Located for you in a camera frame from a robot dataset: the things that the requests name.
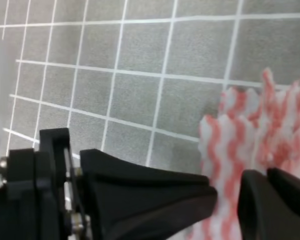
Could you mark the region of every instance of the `white grid line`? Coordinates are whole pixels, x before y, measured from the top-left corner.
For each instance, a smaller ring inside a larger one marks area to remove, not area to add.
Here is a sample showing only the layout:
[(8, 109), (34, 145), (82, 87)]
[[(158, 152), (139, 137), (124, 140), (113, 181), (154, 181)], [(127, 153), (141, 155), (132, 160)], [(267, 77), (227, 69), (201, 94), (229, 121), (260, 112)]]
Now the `white grid line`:
[(6, 0), (6, 7), (5, 7), (5, 13), (4, 13), (4, 22), (3, 22), (3, 30), (2, 30), (2, 40), (5, 37), (7, 17), (8, 17), (8, 9), (9, 9), (9, 0)]
[[(107, 118), (107, 116), (104, 116), (104, 115), (99, 115), (99, 114), (88, 112), (88, 111), (83, 111), (83, 110), (70, 108), (70, 107), (66, 107), (66, 106), (61, 106), (61, 105), (57, 105), (57, 104), (54, 104), (54, 103), (40, 101), (40, 100), (36, 100), (36, 99), (24, 97), (24, 96), (18, 96), (18, 95), (10, 94), (10, 97), (16, 98), (16, 99), (21, 99), (21, 100), (24, 100), (24, 101), (29, 101), (29, 102), (36, 103), (36, 104), (50, 106), (50, 107), (53, 107), (53, 108), (56, 108), (56, 109), (62, 109), (62, 110), (66, 110), (66, 111), (71, 110), (74, 113), (87, 115), (87, 116), (94, 117), (94, 118), (97, 118), (97, 119), (102, 119), (102, 120), (108, 119), (111, 122), (115, 122), (115, 123), (122, 124), (122, 125), (127, 125), (127, 126), (130, 126), (130, 127), (135, 127), (135, 128), (138, 128), (138, 129), (143, 129), (143, 130), (148, 130), (148, 131), (152, 131), (154, 129), (152, 126), (142, 125), (142, 124), (131, 122), (131, 121), (125, 121), (125, 120), (121, 120), (121, 119), (114, 118), (114, 117), (108, 117)], [(198, 142), (199, 141), (199, 139), (197, 137), (192, 137), (192, 136), (188, 136), (188, 135), (184, 135), (184, 134), (170, 132), (170, 131), (159, 129), (159, 128), (155, 128), (154, 131), (156, 133), (164, 134), (164, 135), (174, 137), (174, 138), (178, 138), (178, 139), (189, 140), (189, 141), (192, 141), (192, 142)]]
[[(20, 53), (20, 59), (21, 60), (23, 58), (24, 48), (25, 48), (25, 41), (26, 41), (26, 34), (27, 34), (27, 23), (28, 23), (28, 19), (29, 19), (30, 4), (31, 4), (31, 0), (29, 0), (29, 2), (28, 2), (28, 6), (27, 6), (27, 10), (26, 10), (25, 27), (24, 27), (22, 47), (21, 47), (21, 53)], [(14, 95), (18, 94), (20, 69), (21, 69), (21, 63), (19, 63), (19, 66), (18, 66), (18, 73), (17, 73), (17, 78), (16, 78)], [(16, 98), (14, 98), (14, 101), (13, 101), (13, 107), (12, 107), (12, 113), (11, 113), (11, 122), (10, 122), (10, 130), (12, 130), (12, 126), (13, 126), (13, 122), (14, 122), (15, 108), (16, 108)], [(7, 148), (6, 148), (6, 154), (8, 154), (8, 151), (9, 151), (10, 138), (11, 138), (11, 132), (9, 132), (8, 143), (7, 143)]]
[[(51, 22), (52, 23), (55, 20), (57, 1), (58, 0), (54, 0), (54, 4), (53, 4), (52, 17), (51, 17)], [(51, 45), (53, 28), (54, 27), (51, 26), (50, 27), (50, 31), (49, 31), (49, 39), (48, 39), (48, 46), (47, 46), (47, 49), (46, 49), (45, 63), (47, 63), (49, 61), (50, 45)], [(40, 92), (40, 101), (42, 101), (42, 99), (44, 97), (44, 89), (45, 89), (45, 83), (46, 83), (47, 67), (48, 67), (47, 64), (45, 64), (44, 65), (44, 69), (43, 69), (43, 78), (42, 78), (42, 86), (41, 86), (41, 92)], [(36, 139), (36, 137), (37, 137), (37, 131), (38, 131), (38, 127), (39, 127), (40, 112), (41, 112), (41, 103), (39, 103), (38, 113), (37, 113), (37, 116), (36, 116), (36, 123), (35, 123), (34, 137), (33, 137), (34, 139)]]
[(86, 17), (87, 17), (88, 4), (89, 4), (89, 0), (85, 0), (83, 20), (82, 20), (82, 26), (81, 26), (81, 32), (80, 32), (79, 47), (78, 47), (78, 55), (76, 56), (75, 71), (74, 71), (74, 77), (73, 77), (73, 83), (72, 83), (70, 111), (69, 111), (69, 115), (68, 115), (68, 121), (67, 121), (67, 124), (66, 124), (67, 128), (70, 127), (72, 107), (74, 105), (74, 99), (75, 99), (75, 94), (76, 94), (76, 86), (77, 86), (77, 78), (78, 78), (78, 66), (79, 66), (79, 63), (80, 63), (82, 44), (83, 44), (83, 39), (84, 39), (84, 34), (85, 34), (85, 21), (86, 21)]
[(158, 88), (154, 117), (153, 117), (152, 131), (151, 131), (150, 142), (149, 142), (148, 151), (147, 151), (147, 155), (146, 155), (146, 162), (145, 162), (146, 167), (149, 167), (150, 162), (151, 162), (151, 155), (152, 155), (154, 139), (155, 139), (155, 129), (157, 128), (157, 122), (158, 122), (158, 116), (159, 116), (159, 110), (160, 110), (160, 104), (161, 104), (161, 98), (162, 98), (162, 91), (164, 88), (164, 81), (165, 81), (164, 76), (165, 76), (166, 70), (167, 70), (171, 40), (172, 40), (172, 36), (174, 34), (174, 19), (177, 14), (177, 8), (178, 8), (178, 0), (174, 0), (172, 14), (171, 14), (172, 21), (170, 23), (169, 33), (168, 33), (168, 37), (167, 37), (167, 41), (166, 41), (166, 47), (165, 47), (165, 52), (164, 52), (163, 65), (162, 65), (162, 72), (161, 72), (162, 76), (161, 76), (160, 82), (159, 82), (159, 88)]
[(226, 68), (224, 72), (224, 82), (223, 82), (223, 90), (227, 89), (229, 78), (230, 78), (230, 72), (233, 65), (234, 55), (235, 55), (235, 49), (237, 45), (237, 38), (239, 34), (239, 26), (240, 26), (240, 16), (242, 12), (242, 7), (244, 4), (244, 0), (239, 0), (237, 9), (236, 9), (236, 18), (233, 24), (233, 31), (232, 31), (232, 37), (231, 37), (231, 43), (230, 43), (230, 49), (228, 54), (228, 59), (226, 62)]
[(115, 79), (116, 79), (116, 73), (117, 73), (118, 64), (119, 64), (119, 58), (120, 58), (120, 50), (121, 50), (122, 36), (123, 36), (123, 32), (124, 32), (124, 21), (125, 21), (126, 12), (127, 12), (127, 6), (128, 6), (128, 0), (124, 0), (120, 32), (119, 32), (119, 39), (118, 39), (118, 45), (117, 45), (117, 49), (116, 49), (114, 70), (113, 70), (112, 79), (111, 79), (110, 96), (109, 96), (108, 108), (106, 111), (106, 120), (105, 120), (102, 142), (101, 142), (101, 151), (103, 151), (105, 149), (105, 144), (106, 144), (111, 104), (112, 104), (112, 99), (113, 99), (114, 90), (115, 90)]
[(0, 24), (0, 28), (19, 28), (19, 27), (47, 27), (47, 26), (82, 26), (82, 25), (107, 25), (107, 24), (151, 24), (169, 23), (185, 21), (234, 21), (239, 20), (276, 20), (276, 19), (300, 19), (300, 13), (269, 13), (269, 14), (241, 14), (237, 15), (195, 15), (172, 18), (153, 18), (153, 19), (125, 19), (106, 20), (106, 21), (68, 21), (68, 22), (42, 22), (26, 24)]
[[(36, 64), (36, 65), (48, 65), (54, 67), (62, 67), (62, 68), (71, 68), (82, 70), (91, 70), (91, 71), (100, 71), (106, 73), (114, 73), (114, 69), (111, 68), (102, 68), (102, 67), (94, 67), (94, 66), (76, 66), (73, 64), (63, 64), (63, 63), (54, 63), (54, 62), (44, 62), (44, 61), (32, 61), (32, 60), (17, 60), (17, 63), (25, 63), (25, 64)], [(165, 79), (176, 79), (176, 80), (187, 80), (187, 81), (196, 81), (202, 83), (211, 83), (211, 84), (223, 84), (224, 78), (211, 78), (211, 77), (200, 77), (200, 76), (190, 76), (190, 75), (176, 75), (176, 74), (161, 74), (161, 73), (154, 73), (154, 72), (143, 72), (143, 71), (131, 71), (131, 70), (123, 70), (117, 69), (117, 74), (127, 74), (127, 75), (135, 75), (135, 76), (145, 76), (145, 77), (155, 77), (155, 78), (165, 78)], [(252, 88), (259, 88), (261, 87), (262, 83), (258, 81), (245, 81), (245, 80), (228, 80), (229, 85), (235, 86), (244, 86), (244, 87), (252, 87)], [(277, 84), (276, 87), (278, 89), (286, 89), (289, 85), (279, 85)]]

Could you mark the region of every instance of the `cloth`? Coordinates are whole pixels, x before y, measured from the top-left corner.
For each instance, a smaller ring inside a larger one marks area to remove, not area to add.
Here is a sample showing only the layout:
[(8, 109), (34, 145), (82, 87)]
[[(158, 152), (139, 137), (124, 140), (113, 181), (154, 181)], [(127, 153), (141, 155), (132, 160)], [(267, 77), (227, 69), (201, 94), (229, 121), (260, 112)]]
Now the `cloth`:
[(221, 95), (218, 117), (199, 124), (202, 174), (218, 191), (213, 215), (193, 226), (189, 240), (240, 240), (237, 217), (243, 170), (277, 167), (300, 178), (300, 81), (276, 91), (270, 69), (262, 90), (230, 87)]

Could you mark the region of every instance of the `fabric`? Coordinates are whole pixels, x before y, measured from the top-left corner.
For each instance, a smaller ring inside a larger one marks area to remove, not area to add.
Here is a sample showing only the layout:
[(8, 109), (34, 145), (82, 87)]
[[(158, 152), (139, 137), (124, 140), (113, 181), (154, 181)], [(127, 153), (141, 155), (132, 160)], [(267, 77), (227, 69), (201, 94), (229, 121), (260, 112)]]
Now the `fabric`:
[(214, 214), (194, 225), (190, 240), (240, 240), (237, 217), (244, 169), (277, 167), (300, 178), (300, 81), (276, 91), (270, 69), (261, 94), (230, 87), (221, 95), (218, 118), (199, 124), (202, 174), (218, 191)]

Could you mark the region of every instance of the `gray grid surface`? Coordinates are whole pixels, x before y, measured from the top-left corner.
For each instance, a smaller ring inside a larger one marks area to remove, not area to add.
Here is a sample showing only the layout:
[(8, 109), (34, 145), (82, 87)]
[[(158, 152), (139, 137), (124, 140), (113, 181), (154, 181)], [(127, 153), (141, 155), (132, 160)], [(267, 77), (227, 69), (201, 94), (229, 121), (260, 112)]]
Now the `gray grid surface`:
[(1, 36), (18, 54), (1, 154), (69, 127), (77, 159), (199, 173), (223, 89), (300, 78), (300, 0), (0, 0)]

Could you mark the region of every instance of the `red and white cloth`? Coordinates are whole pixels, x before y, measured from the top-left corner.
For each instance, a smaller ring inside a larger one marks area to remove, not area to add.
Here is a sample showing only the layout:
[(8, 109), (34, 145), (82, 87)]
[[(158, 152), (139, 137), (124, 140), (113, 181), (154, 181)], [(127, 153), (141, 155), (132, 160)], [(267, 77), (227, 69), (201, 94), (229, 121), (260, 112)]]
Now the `red and white cloth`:
[(281, 168), (300, 178), (300, 81), (276, 91), (269, 69), (261, 94), (230, 87), (218, 118), (199, 124), (202, 174), (218, 191), (213, 215), (193, 226), (189, 240), (240, 240), (237, 204), (244, 169)]

